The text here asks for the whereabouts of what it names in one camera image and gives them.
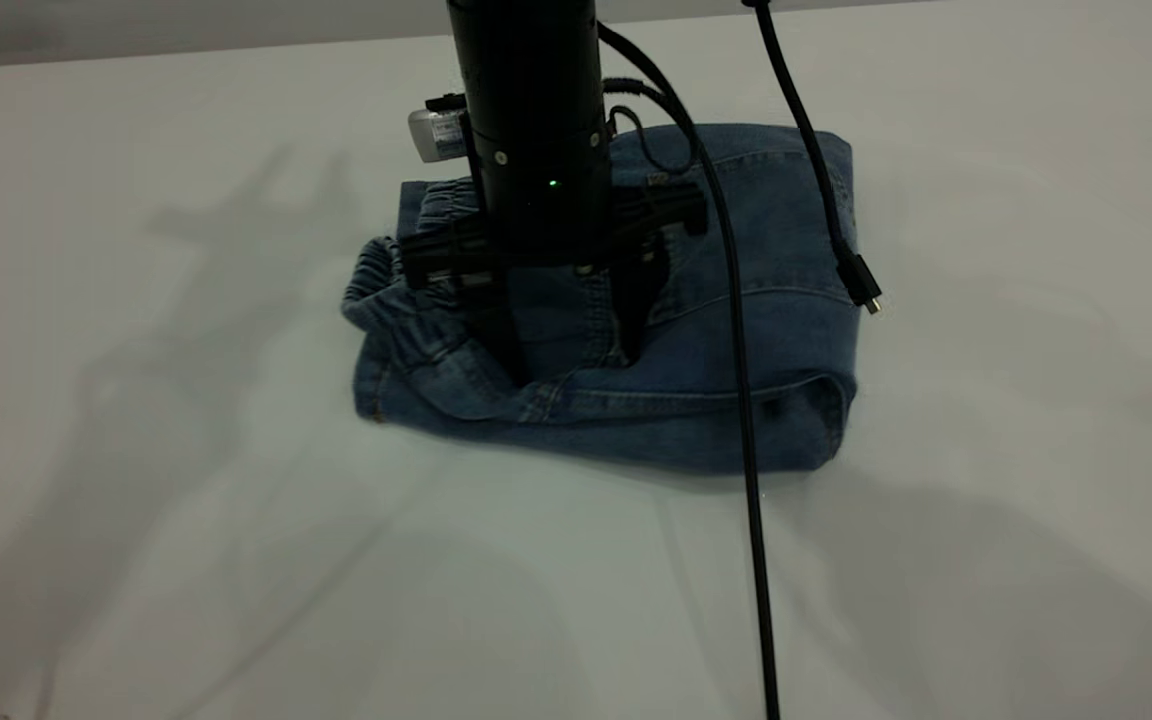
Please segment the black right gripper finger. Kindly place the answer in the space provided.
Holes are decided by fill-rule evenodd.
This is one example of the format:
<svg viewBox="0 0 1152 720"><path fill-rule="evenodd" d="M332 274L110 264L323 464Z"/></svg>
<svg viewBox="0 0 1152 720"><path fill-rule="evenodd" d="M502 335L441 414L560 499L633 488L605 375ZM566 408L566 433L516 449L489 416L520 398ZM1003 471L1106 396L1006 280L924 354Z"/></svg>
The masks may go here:
<svg viewBox="0 0 1152 720"><path fill-rule="evenodd" d="M508 290L502 281L463 287L463 318L468 333L494 357L516 387L531 382Z"/></svg>

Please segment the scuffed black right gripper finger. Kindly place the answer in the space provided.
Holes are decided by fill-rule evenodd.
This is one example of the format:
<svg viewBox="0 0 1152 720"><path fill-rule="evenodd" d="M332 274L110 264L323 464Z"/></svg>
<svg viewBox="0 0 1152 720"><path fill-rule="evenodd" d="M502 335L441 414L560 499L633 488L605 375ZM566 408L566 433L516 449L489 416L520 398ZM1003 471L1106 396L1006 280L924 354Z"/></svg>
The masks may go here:
<svg viewBox="0 0 1152 720"><path fill-rule="evenodd" d="M646 238L641 249L613 263L608 270L617 343L626 363L641 359L646 324L669 278L666 240Z"/></svg>

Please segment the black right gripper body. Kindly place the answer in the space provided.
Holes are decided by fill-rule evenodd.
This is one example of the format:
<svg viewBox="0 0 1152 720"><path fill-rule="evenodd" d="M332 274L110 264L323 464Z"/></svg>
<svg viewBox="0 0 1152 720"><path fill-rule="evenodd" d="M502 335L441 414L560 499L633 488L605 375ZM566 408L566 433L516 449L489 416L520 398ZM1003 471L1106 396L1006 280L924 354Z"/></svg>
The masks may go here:
<svg viewBox="0 0 1152 720"><path fill-rule="evenodd" d="M708 232L707 197L698 184L614 187L605 215L594 222L550 217L506 223L476 211L399 240L399 251L414 290L434 285L480 290L505 285L511 270L589 274L653 263L664 252L664 229L676 225L690 236Z"/></svg>

